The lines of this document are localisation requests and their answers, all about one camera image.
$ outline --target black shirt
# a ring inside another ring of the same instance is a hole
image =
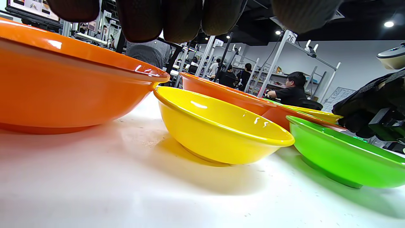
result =
[[[307,98],[303,87],[288,87],[275,92],[277,98],[281,99],[281,103],[285,105],[299,106],[301,104],[300,99]]]
[[[242,87],[241,87],[241,91],[244,91],[245,90],[245,87],[246,87],[246,84],[247,84],[247,81],[249,80],[249,78],[250,78],[250,73],[249,72],[247,72],[247,71],[242,71],[241,73],[239,73],[239,75],[238,75],[240,78],[242,78]]]
[[[228,71],[225,72],[221,71],[219,75],[219,80],[221,85],[231,88],[235,88],[234,83],[238,81],[236,75]]]

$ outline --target orange bowl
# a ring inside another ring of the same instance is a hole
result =
[[[183,78],[183,88],[185,90],[190,90],[197,92],[209,97],[216,98],[221,101],[231,103],[233,105],[244,108],[248,111],[254,112],[257,115],[275,122],[282,128],[290,131],[290,122],[287,120],[286,116],[295,116],[313,123],[317,123],[337,131],[344,131],[345,128],[338,126],[336,124],[318,119],[314,116],[305,114],[303,112],[295,111],[290,108],[286,108],[277,103],[272,103],[261,98],[257,98],[251,94],[223,86],[211,82],[194,75],[187,73],[180,73]]]
[[[170,76],[147,63],[0,18],[0,128],[70,133],[117,119]]]

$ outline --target man with glasses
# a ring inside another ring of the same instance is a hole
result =
[[[304,73],[294,72],[287,76],[286,88],[280,90],[267,90],[264,94],[264,98],[278,98],[281,99],[281,103],[285,105],[299,106],[301,104],[300,99],[306,99],[304,85],[305,81]]]

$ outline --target computer screen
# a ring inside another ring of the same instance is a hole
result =
[[[54,21],[59,21],[59,17],[49,8],[46,0],[7,0],[8,5],[29,13],[36,14]]]

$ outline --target striped shirt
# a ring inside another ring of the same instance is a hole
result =
[[[170,52],[171,46],[159,40],[146,43],[127,42],[127,56],[149,63],[161,69],[164,64],[168,62]]]

